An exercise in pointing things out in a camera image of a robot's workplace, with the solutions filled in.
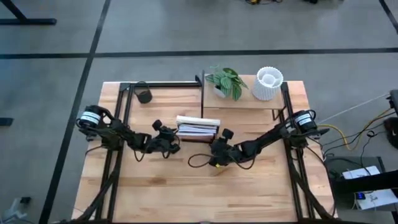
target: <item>wooden table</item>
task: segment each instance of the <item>wooden table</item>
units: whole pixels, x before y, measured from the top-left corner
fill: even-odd
[[[249,87],[254,77],[242,76]],[[294,111],[309,109],[303,82],[292,81],[288,85]],[[118,90],[119,83],[104,83],[99,105],[114,111]],[[140,104],[136,97],[132,101],[129,125],[135,131],[156,134],[151,127],[156,119],[166,126],[176,127],[177,115],[201,116],[200,88],[154,88],[151,92],[153,100],[146,105]],[[229,128],[234,131],[234,138],[229,141],[234,144],[255,139],[273,128],[279,121],[272,121],[269,109],[282,108],[283,103],[280,95],[271,102],[258,101],[249,90],[244,90],[243,97],[237,102],[217,98],[206,83],[203,106],[204,118],[220,119],[220,130]],[[312,141],[309,144],[321,155],[317,144]],[[91,142],[89,148],[98,145],[100,142]],[[219,169],[212,166],[194,169],[188,166],[188,158],[196,153],[208,154],[210,148],[207,144],[192,142],[182,142],[181,148],[168,159],[163,159],[161,154],[148,154],[142,162],[136,162],[133,151],[125,146],[113,222],[297,220],[281,140],[264,148],[250,170],[242,170],[235,164]],[[105,157],[105,149],[87,155],[76,208],[84,210],[98,193]],[[208,158],[204,157],[192,162],[201,164],[206,160]],[[304,161],[311,191],[326,210],[332,211],[333,197],[324,167],[310,151],[305,151]],[[103,217],[108,210],[108,199],[109,194],[105,200]],[[300,199],[305,211],[302,192]],[[79,215],[81,212],[74,210],[72,218]]]

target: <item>gray floor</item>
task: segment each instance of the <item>gray floor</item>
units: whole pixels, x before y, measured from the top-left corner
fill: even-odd
[[[0,54],[89,52],[104,0],[14,2],[27,16],[56,17],[58,24],[0,27]],[[398,3],[386,2],[398,16]],[[0,7],[0,16],[12,15]],[[376,47],[398,47],[398,35],[377,0],[320,0],[317,5],[285,0],[264,6],[240,0],[112,0],[97,52]],[[352,134],[388,107],[381,97],[349,110],[397,88],[397,59],[398,53],[95,58],[80,111],[98,101],[105,81],[193,80],[217,64],[240,74],[273,66],[286,80],[304,80],[318,121]],[[30,195],[29,220],[38,222],[85,61],[0,60],[0,117],[16,119],[10,128],[0,128],[0,210],[14,197]],[[322,142],[335,138],[339,135],[331,131]],[[51,222],[70,217],[86,146],[75,130]],[[361,150],[333,153],[358,156]],[[381,156],[387,170],[398,169],[398,152],[382,134],[365,155]],[[338,213],[344,220],[393,223],[388,212],[342,208]]]

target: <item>book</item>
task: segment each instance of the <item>book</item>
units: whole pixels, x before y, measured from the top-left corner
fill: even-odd
[[[213,142],[218,133],[221,121],[218,119],[177,116],[178,131],[181,141]]]

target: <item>white pot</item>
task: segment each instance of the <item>white pot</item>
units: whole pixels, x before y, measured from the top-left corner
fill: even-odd
[[[213,91],[217,96],[226,98],[226,95],[221,90],[217,89],[216,86],[213,87]]]
[[[253,95],[259,100],[271,100],[284,81],[282,73],[273,67],[264,67],[257,72],[252,89]]]

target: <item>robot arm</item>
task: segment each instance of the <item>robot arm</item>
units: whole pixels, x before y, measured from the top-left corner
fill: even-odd
[[[159,120],[152,125],[159,135],[152,138],[150,134],[132,131],[120,119],[116,119],[109,110],[96,105],[87,106],[80,119],[77,119],[76,125],[79,131],[86,135],[87,141],[99,136],[102,146],[109,150],[118,150],[122,141],[126,141],[131,149],[144,154],[176,153],[180,149],[178,144],[172,144],[175,130],[163,126]]]
[[[233,137],[234,133],[224,129],[223,137],[214,140],[210,145],[212,157],[209,165],[218,167],[227,166],[231,162],[240,164],[253,161],[263,148],[280,139],[288,139],[292,147],[305,147],[308,145],[306,137],[318,138],[328,131],[329,129],[317,129],[310,111],[294,113],[292,120],[288,119],[281,124],[277,124],[257,139],[243,141],[233,146],[230,146],[227,142]]]

